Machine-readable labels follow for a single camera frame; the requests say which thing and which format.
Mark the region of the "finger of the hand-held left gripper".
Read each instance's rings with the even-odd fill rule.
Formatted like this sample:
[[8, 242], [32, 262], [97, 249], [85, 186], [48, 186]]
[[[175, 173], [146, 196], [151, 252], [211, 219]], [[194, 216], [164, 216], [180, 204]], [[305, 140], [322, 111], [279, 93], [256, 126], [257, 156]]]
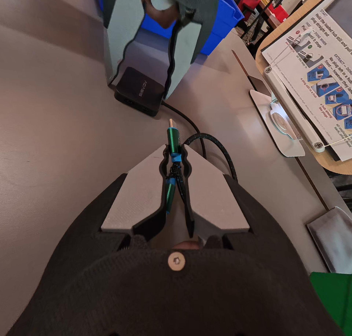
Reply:
[[164, 100], [174, 92], [190, 68], [202, 25], [182, 20], [173, 27], [169, 40], [169, 68], [164, 87]]
[[127, 48], [135, 39], [144, 16], [141, 0], [103, 0], [104, 62], [108, 86], [116, 85]]

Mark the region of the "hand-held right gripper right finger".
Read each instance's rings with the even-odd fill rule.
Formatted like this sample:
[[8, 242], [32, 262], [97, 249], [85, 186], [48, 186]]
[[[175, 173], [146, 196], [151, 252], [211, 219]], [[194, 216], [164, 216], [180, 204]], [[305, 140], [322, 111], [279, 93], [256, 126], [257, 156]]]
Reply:
[[185, 218], [193, 237], [246, 233], [249, 224], [230, 188], [234, 182], [189, 146], [183, 146]]

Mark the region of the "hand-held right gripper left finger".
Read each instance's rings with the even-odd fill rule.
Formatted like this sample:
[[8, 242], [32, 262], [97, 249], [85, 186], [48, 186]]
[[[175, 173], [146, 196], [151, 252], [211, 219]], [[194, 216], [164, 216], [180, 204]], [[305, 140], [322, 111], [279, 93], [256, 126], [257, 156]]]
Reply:
[[127, 174], [101, 226], [103, 232], [158, 234], [166, 220], [168, 148], [160, 146]]

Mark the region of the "braided usb cable green plugs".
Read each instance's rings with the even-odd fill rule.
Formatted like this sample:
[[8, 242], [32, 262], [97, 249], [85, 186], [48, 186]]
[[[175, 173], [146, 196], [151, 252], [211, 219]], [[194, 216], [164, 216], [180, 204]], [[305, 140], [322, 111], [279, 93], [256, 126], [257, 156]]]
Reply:
[[[183, 200], [183, 202], [185, 202], [186, 187], [183, 181], [183, 173], [182, 173], [182, 165], [181, 165], [182, 147], [181, 147], [181, 141], [179, 136], [179, 130], [174, 126], [172, 119], [169, 120], [169, 128], [167, 129], [167, 135], [168, 135], [168, 149], [169, 149], [169, 154], [171, 156], [171, 162], [172, 162], [172, 166], [170, 167], [170, 172], [166, 177], [166, 214], [168, 215], [170, 214], [172, 209], [176, 188], [178, 188], [178, 192], [181, 196], [181, 199]], [[235, 181], [238, 181], [232, 159], [228, 151], [226, 150], [226, 148], [223, 146], [223, 144], [214, 136], [207, 133], [201, 133], [200, 131], [198, 131], [196, 134], [187, 138], [184, 144], [190, 145], [192, 142], [194, 142], [197, 139], [200, 139], [202, 141], [203, 139], [210, 140], [220, 149], [220, 151], [222, 152], [222, 154], [224, 155], [227, 161], [232, 178]]]

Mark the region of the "blue plastic bin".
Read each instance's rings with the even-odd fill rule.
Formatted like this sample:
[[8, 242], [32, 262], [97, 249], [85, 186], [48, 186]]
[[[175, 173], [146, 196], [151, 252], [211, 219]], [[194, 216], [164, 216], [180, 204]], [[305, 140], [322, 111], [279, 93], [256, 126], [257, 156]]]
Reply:
[[[100, 8], [102, 8], [102, 11], [103, 11], [103, 0], [99, 0], [99, 1], [100, 1]], [[168, 8], [170, 6], [168, 0], [151, 0], [151, 1], [157, 9]], [[201, 49], [200, 53], [204, 52], [205, 55], [208, 56], [243, 17], [244, 17], [243, 14], [241, 13], [238, 6], [235, 4], [234, 0], [219, 0], [217, 16], [215, 19], [213, 29], [206, 43]], [[183, 18], [182, 20], [190, 21], [188, 16]], [[154, 22], [155, 26], [156, 25], [159, 26], [159, 29], [157, 29], [156, 31], [157, 33], [159, 33], [160, 30], [169, 31], [170, 33], [169, 39], [171, 38], [172, 31], [170, 31], [170, 28], [163, 29], [156, 21], [151, 19], [146, 14], [146, 10], [145, 10], [145, 16], [140, 28], [147, 28], [147, 30], [150, 30], [151, 28], [150, 22], [152, 21]]]

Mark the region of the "red plastic bin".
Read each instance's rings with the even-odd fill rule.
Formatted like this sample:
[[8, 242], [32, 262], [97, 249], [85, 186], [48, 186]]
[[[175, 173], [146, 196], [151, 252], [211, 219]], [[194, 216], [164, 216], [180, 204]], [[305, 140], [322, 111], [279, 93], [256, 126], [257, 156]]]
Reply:
[[285, 19], [289, 17], [288, 13], [281, 5], [274, 7], [273, 4], [271, 3], [268, 8], [270, 12], [273, 15], [275, 15], [276, 19], [279, 20], [280, 22], [283, 22]]

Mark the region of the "wooden document board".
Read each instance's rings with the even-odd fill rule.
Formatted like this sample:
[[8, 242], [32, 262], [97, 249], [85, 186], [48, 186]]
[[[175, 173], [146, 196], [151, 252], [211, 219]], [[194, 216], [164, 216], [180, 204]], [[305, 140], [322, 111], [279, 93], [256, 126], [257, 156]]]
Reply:
[[[294, 13], [292, 13], [286, 21], [284, 21], [278, 28], [276, 28], [272, 33], [270, 33], [260, 44], [258, 51], [256, 53], [256, 67], [264, 80], [268, 82], [268, 77], [266, 69], [268, 67], [268, 62], [262, 55], [262, 50], [271, 45], [276, 39], [279, 39], [287, 30], [291, 29], [292, 26], [296, 25], [307, 13], [309, 13], [315, 6], [321, 3], [323, 0], [307, 0], [300, 8], [298, 8]], [[345, 162], [335, 161], [330, 153], [325, 150], [324, 152], [316, 152], [314, 146], [311, 145], [310, 141], [306, 138], [304, 131], [301, 130], [300, 125], [293, 119], [290, 110], [287, 109], [286, 105], [283, 105], [284, 110], [287, 112], [288, 117], [293, 122], [298, 133], [302, 136], [302, 141], [311, 151], [318, 163], [325, 169], [335, 172], [337, 174], [351, 175], [352, 173], [352, 163], [351, 159]]]

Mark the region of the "silver foil pouch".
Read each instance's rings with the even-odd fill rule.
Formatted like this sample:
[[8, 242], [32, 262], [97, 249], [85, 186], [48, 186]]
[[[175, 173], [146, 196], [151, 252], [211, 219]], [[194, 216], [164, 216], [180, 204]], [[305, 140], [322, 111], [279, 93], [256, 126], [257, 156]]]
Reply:
[[352, 273], [352, 220], [344, 210], [334, 207], [306, 229], [330, 273]]

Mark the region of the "printed instruction sheet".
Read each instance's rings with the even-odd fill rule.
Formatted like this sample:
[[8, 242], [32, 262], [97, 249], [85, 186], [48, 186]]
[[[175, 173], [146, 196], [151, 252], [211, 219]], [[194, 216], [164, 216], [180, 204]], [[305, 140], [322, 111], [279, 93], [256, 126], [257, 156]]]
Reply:
[[351, 0], [316, 0], [261, 49], [265, 76], [316, 153], [351, 160]]

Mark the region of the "green plastic bin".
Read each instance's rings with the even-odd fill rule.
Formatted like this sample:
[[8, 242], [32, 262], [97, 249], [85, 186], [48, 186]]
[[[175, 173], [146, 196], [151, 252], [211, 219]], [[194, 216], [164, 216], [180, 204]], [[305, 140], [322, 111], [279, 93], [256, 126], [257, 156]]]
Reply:
[[352, 335], [352, 275], [312, 272], [310, 282], [344, 334]]

